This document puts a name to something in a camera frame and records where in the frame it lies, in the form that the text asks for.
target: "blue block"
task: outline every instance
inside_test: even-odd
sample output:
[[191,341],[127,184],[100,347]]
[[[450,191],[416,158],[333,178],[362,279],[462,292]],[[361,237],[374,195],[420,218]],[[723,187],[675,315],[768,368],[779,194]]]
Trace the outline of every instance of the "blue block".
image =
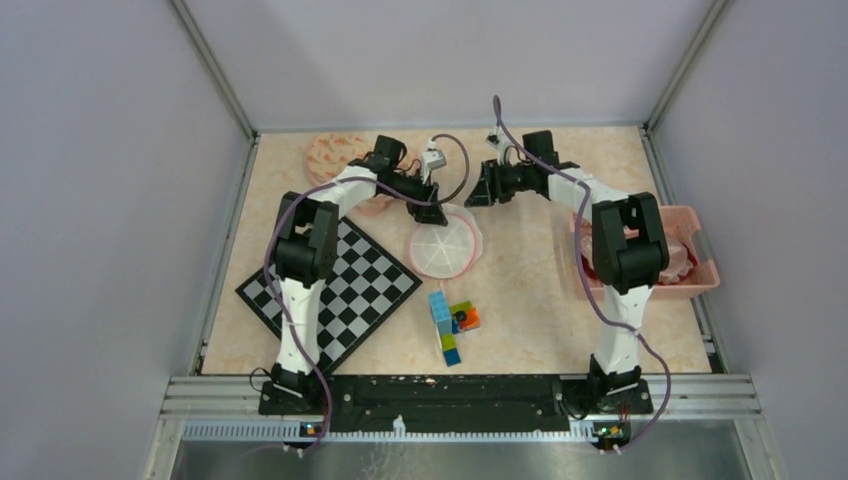
[[449,367],[452,367],[452,366],[462,362],[462,360],[459,358],[459,351],[455,348],[452,348],[452,349],[448,350],[447,352],[444,352],[444,354],[445,354],[445,362],[448,364]]
[[450,307],[448,307],[444,293],[433,292],[428,297],[428,301],[430,302],[430,314],[433,315],[433,320],[436,323],[451,321]]

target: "green block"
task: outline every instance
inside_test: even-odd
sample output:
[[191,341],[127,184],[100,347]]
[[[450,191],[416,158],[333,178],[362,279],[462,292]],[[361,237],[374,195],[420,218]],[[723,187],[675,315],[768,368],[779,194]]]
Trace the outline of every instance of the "green block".
[[456,348],[456,340],[454,340],[453,334],[441,335],[441,339],[443,352]]
[[474,307],[474,305],[471,305],[471,302],[457,303],[451,307],[451,315],[456,315],[456,312],[467,312],[471,310],[472,307]]

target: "orange block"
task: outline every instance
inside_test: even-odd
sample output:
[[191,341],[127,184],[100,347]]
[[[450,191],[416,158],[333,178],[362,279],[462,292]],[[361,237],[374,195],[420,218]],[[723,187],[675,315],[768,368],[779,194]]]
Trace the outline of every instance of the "orange block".
[[459,322],[459,330],[471,330],[480,326],[480,316],[477,315],[477,309],[472,308],[465,312],[465,320]]

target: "pink basket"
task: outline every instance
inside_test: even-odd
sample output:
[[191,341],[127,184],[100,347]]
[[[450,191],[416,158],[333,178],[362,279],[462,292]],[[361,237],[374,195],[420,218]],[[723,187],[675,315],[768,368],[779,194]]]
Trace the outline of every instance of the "pink basket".
[[[693,271],[680,283],[654,287],[651,298],[692,298],[717,287],[720,280],[715,262],[712,260],[705,262],[698,258],[698,252],[695,249],[693,237],[701,229],[701,223],[698,221],[698,216],[695,215],[695,210],[692,207],[679,205],[663,206],[660,207],[660,217],[662,218],[663,229],[666,233],[680,240],[680,243],[686,245],[691,255],[695,257],[696,265]],[[568,227],[569,233],[573,234],[574,216],[572,216]],[[586,292],[583,291],[583,285],[581,285],[577,275],[577,268],[575,268],[574,284],[577,289],[577,298],[586,300]],[[597,300],[603,300],[604,289],[601,283],[590,278],[589,285],[592,289],[592,295]]]

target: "black mounting base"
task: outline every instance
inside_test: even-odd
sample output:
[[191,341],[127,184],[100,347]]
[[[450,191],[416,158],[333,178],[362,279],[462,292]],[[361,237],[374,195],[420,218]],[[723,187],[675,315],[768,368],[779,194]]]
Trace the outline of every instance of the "black mounting base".
[[321,415],[325,409],[315,374],[289,372],[274,364],[271,380],[262,384],[260,415]]
[[[398,416],[409,432],[566,431],[569,415],[562,402],[590,394],[586,378],[559,375],[331,375],[328,382],[334,432],[392,431]],[[271,382],[263,385],[261,415],[325,411],[320,390],[311,402],[280,392]],[[634,388],[601,397],[589,413],[618,414],[627,402],[631,415],[649,414],[653,405],[647,394],[647,382],[641,380]]]

